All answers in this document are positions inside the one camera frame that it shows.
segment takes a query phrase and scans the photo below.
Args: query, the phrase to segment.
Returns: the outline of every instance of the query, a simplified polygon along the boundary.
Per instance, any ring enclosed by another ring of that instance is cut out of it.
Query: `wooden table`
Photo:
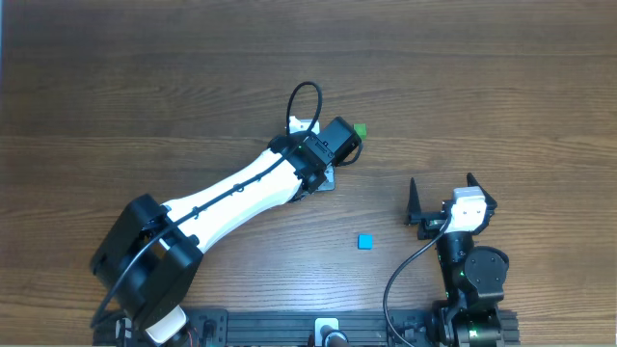
[[[429,209],[473,172],[499,202],[478,240],[510,256],[522,342],[615,341],[615,2],[8,0],[3,34],[0,343],[90,343],[88,262],[125,204],[249,164],[304,80],[323,123],[366,123],[362,158],[217,244],[186,306],[380,309],[422,245],[410,177]],[[442,297],[434,252],[390,294]]]

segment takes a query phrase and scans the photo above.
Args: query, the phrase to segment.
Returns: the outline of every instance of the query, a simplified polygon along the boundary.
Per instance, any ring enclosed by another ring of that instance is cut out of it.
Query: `wooden surface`
[[[380,309],[422,244],[410,177],[429,209],[474,172],[522,342],[615,341],[614,1],[8,0],[2,63],[0,343],[90,343],[88,262],[125,204],[249,164],[308,79],[324,123],[366,123],[362,158],[219,242],[186,306]],[[296,106],[309,118],[313,94]],[[434,252],[390,297],[443,297]]]

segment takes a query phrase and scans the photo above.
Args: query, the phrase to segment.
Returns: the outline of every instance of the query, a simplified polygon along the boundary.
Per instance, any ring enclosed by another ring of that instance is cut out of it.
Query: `small block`
[[[372,250],[373,249],[373,235],[366,235],[366,234],[358,235],[358,249],[359,250]]]
[[[358,133],[358,136],[364,141],[366,139],[366,124],[358,123],[354,124],[354,130]]]

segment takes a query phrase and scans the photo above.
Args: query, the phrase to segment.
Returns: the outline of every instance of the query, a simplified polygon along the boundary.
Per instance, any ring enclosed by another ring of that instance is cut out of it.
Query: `light blue object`
[[[366,234],[358,235],[358,249],[359,250],[372,250],[373,249],[373,235],[366,235]]]

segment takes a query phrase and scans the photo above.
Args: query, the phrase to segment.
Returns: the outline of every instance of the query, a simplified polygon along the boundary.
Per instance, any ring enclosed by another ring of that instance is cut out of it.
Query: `tabletop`
[[[324,124],[366,124],[360,160],[333,192],[220,241],[184,305],[380,309],[423,244],[403,225],[410,178],[428,210],[472,172],[499,203],[476,239],[510,257],[500,307],[521,341],[614,343],[616,2],[10,0],[3,14],[0,343],[91,343],[105,290],[88,263],[124,206],[248,165],[304,80],[323,88]],[[301,92],[294,114],[314,105]],[[389,305],[438,299],[431,251]]]

